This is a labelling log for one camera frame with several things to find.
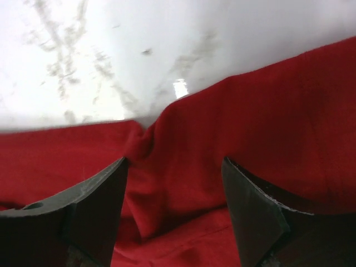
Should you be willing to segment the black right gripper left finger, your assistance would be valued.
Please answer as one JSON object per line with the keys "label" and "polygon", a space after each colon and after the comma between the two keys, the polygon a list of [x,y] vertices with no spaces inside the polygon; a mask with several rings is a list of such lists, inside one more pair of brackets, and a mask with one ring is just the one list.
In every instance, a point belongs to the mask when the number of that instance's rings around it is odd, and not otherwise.
{"label": "black right gripper left finger", "polygon": [[110,266],[127,173],[121,158],[51,197],[1,211],[1,266]]}

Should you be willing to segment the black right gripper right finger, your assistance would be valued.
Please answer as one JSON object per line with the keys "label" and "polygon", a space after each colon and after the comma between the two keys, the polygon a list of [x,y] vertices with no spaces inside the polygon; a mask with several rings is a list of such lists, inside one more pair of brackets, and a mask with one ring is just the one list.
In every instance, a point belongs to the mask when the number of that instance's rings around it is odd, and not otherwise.
{"label": "black right gripper right finger", "polygon": [[355,213],[292,194],[224,158],[241,266],[355,266]]}

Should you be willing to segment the dark red t-shirt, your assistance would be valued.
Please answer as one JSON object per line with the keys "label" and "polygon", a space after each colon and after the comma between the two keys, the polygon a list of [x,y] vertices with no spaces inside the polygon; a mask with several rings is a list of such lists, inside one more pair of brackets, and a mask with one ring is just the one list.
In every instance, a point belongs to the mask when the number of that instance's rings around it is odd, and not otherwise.
{"label": "dark red t-shirt", "polygon": [[1,135],[1,209],[130,162],[113,266],[239,266],[225,157],[307,199],[355,210],[355,38],[121,121]]}

